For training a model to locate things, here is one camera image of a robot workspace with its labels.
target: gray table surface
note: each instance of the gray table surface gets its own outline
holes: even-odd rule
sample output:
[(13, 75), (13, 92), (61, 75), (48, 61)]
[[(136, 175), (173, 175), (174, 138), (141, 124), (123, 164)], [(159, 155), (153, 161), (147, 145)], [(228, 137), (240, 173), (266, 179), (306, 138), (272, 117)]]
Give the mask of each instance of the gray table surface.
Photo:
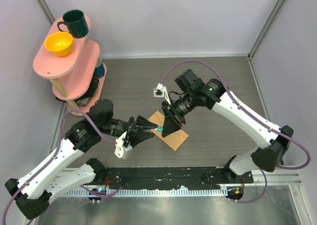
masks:
[[(215, 67), (235, 95), (264, 116), (246, 57), (197, 59)], [(153, 97), (153, 88), (170, 67), (182, 60), (185, 58), (104, 60), (107, 75), (102, 98), (113, 101), (114, 118), (128, 120), (132, 115), (149, 118), (155, 111), (161, 111), (162, 99)], [(166, 78), (164, 85), (169, 91), (180, 92), (174, 78), (188, 68), (205, 82), (210, 78), (216, 78), (205, 66), (187, 63), (175, 68)], [(136, 146), (129, 158), (122, 160), (114, 155), (114, 145), (101, 141), (69, 167), (78, 168), (89, 158), (97, 158), (107, 167), (223, 166), (232, 156), (242, 154), (256, 146), (240, 128), (207, 108), (196, 108), (185, 118), (186, 125), (183, 130), (189, 134), (189, 137), (177, 151), (173, 151), (159, 138), (154, 137)], [(64, 131), (80, 119), (76, 116), (67, 117)]]

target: green object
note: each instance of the green object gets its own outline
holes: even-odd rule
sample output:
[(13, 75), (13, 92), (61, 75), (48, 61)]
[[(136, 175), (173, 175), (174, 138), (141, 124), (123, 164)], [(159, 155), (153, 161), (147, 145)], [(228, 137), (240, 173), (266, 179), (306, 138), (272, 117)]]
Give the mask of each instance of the green object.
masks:
[(63, 32), (63, 30), (59, 28), (60, 24), (66, 25), (69, 33), (74, 38), (83, 38), (89, 32), (85, 15), (82, 11), (78, 9), (73, 9), (66, 12), (63, 15), (63, 21), (57, 23), (58, 29)]
[(158, 127), (155, 129), (155, 131), (163, 132), (163, 127), (158, 126)]

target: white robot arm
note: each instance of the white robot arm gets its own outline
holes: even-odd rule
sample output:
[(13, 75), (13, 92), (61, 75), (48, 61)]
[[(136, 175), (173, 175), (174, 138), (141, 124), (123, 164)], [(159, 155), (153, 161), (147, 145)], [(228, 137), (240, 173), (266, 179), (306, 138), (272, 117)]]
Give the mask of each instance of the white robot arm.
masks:
[[(228, 180), (253, 169), (260, 168), (269, 172), (275, 170), (288, 149), (289, 141), (271, 130), (267, 130), (241, 110), (240, 107), (247, 109), (253, 117), (268, 125), (270, 129), (275, 129), (289, 137), (293, 135), (292, 128), (287, 125), (281, 128), (269, 122), (247, 107), (231, 92), (231, 95), (239, 103), (239, 106), (237, 106), (222, 83), (217, 79), (211, 79), (205, 84), (192, 70), (188, 69), (176, 77), (175, 82), (183, 93), (179, 94), (181, 96), (177, 101), (169, 99), (169, 101), (162, 102), (162, 110), (165, 116), (162, 137), (178, 131), (186, 123), (184, 116), (195, 107), (207, 107), (209, 110), (214, 110), (231, 120), (257, 144), (257, 147), (249, 152), (234, 156), (228, 161), (225, 166), (225, 168), (228, 168), (225, 175)], [(154, 96), (162, 98), (159, 89), (154, 89)]]
[[(125, 159), (127, 154), (140, 142), (154, 136), (145, 130), (156, 128), (157, 125), (142, 116), (136, 120), (130, 117), (128, 122), (113, 119), (113, 103), (110, 100), (98, 100), (88, 113), (97, 128), (104, 134), (119, 137), (116, 139), (115, 154)], [(91, 147), (101, 141), (100, 135), (86, 119), (74, 124), (65, 134), (61, 145), (48, 155), (37, 167), (20, 179), (9, 179), (5, 186), (13, 196), (19, 189), (15, 201), (27, 219), (42, 214), (48, 206), (65, 192), (82, 184), (104, 184), (107, 169), (96, 158), (89, 159), (77, 170), (62, 177), (58, 174), (71, 162), (82, 156)]]

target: white wall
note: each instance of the white wall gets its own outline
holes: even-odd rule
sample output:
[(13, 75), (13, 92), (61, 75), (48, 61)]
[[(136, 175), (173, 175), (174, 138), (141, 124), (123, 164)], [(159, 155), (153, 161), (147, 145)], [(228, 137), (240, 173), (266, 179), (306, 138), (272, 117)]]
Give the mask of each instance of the white wall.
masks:
[[(60, 102), (32, 67), (50, 25), (35, 0), (0, 0), (0, 213), (10, 199), (4, 183), (48, 154)], [(20, 225), (15, 203), (7, 225)]]
[(46, 0), (78, 8), (101, 56), (248, 54), (276, 0)]
[[(300, 176), (317, 214), (317, 1), (287, 0), (254, 57), (273, 121), (294, 128), (312, 162)], [(300, 165), (305, 154), (291, 144), (286, 161)]]

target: pink shelf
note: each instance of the pink shelf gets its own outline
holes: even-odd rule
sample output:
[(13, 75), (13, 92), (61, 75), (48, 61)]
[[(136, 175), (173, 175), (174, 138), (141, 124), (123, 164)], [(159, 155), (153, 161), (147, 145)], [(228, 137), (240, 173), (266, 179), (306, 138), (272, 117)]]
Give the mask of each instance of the pink shelf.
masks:
[(68, 92), (68, 97), (63, 97), (60, 91), (52, 85), (56, 97), (61, 100), (75, 100), (81, 97), (89, 88), (99, 54), (99, 45), (92, 40), (87, 41), (74, 69), (59, 78), (64, 89)]
[[(103, 63), (103, 64), (104, 64), (104, 68), (105, 68), (105, 75), (103, 76), (103, 78), (99, 79), (98, 92), (97, 92), (96, 95), (89, 101), (89, 103), (88, 103), (86, 106), (84, 106), (84, 107), (79, 106), (79, 109), (81, 109), (81, 110), (84, 111), (85, 113), (89, 112), (89, 108), (90, 108), (91, 106), (93, 106), (93, 105), (95, 104), (95, 102), (96, 102), (98, 99), (100, 99), (101, 91), (103, 90), (103, 86), (104, 86), (104, 82), (105, 82), (105, 78), (106, 78), (106, 74), (107, 74), (107, 67), (106, 67), (105, 63)], [(70, 107), (68, 104), (66, 104), (66, 107), (67, 107), (68, 110), (71, 109), (71, 107)], [(76, 116), (82, 116), (80, 113), (75, 113), (75, 112), (73, 113), (73, 112), (72, 112), (72, 114), (73, 114), (73, 115), (76, 115)]]
[[(90, 28), (90, 20), (87, 16), (85, 16), (85, 18), (88, 24), (88, 28)], [(57, 28), (57, 23), (59, 21), (62, 21), (62, 17), (60, 17), (53, 23), (45, 39), (49, 35), (59, 32), (59, 29)], [(60, 27), (62, 30), (68, 32), (65, 25), (61, 24)], [(66, 75), (75, 67), (79, 58), (78, 56), (81, 54), (86, 39), (87, 35), (79, 39), (74, 38), (73, 51), (67, 56), (56, 56), (50, 53), (44, 47), (43, 42), (37, 55), (34, 58), (33, 69), (38, 75), (46, 79), (55, 79)]]

